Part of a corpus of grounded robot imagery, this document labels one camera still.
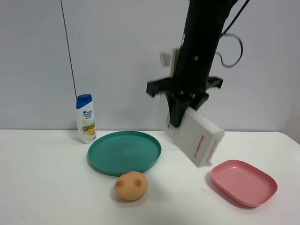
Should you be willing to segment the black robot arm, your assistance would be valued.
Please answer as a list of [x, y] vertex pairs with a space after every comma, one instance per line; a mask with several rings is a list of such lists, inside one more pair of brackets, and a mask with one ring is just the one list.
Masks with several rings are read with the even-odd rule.
[[234, 0], [191, 0], [182, 44], [171, 77], [150, 81], [146, 92], [151, 97], [164, 93], [169, 122], [178, 128], [185, 110], [197, 110], [208, 98], [206, 90], [221, 88], [223, 80], [210, 77], [210, 69], [221, 32]]

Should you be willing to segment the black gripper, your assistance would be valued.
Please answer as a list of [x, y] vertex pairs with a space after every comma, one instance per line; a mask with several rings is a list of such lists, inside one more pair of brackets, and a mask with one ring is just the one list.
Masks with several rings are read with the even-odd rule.
[[207, 89], [220, 89], [222, 84], [223, 79], [219, 77], [201, 78], [199, 81], [193, 78], [184, 78], [181, 81], [177, 78], [167, 77], [148, 82], [146, 93], [151, 97], [155, 97], [157, 94], [166, 95], [169, 122], [173, 127], [178, 128], [186, 109], [191, 107], [197, 110], [209, 98]]

